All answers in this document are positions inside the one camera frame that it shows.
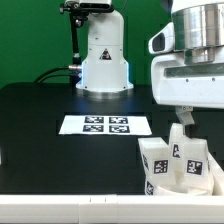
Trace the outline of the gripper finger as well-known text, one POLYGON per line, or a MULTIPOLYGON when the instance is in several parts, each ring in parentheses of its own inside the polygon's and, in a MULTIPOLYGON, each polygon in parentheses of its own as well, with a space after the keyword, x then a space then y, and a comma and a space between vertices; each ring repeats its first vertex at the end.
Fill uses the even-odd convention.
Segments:
POLYGON ((192 106, 176 106, 175 113, 183 127, 183 134, 186 136, 190 135, 190 128, 195 124, 192 116, 192 106))

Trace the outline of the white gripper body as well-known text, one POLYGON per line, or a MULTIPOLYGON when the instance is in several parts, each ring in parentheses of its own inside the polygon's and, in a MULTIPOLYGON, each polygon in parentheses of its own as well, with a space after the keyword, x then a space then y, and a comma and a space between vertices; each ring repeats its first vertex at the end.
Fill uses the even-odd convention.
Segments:
POLYGON ((152 92, 162 105, 224 109, 224 58, 185 65, 182 53, 160 55, 151 64, 152 92))

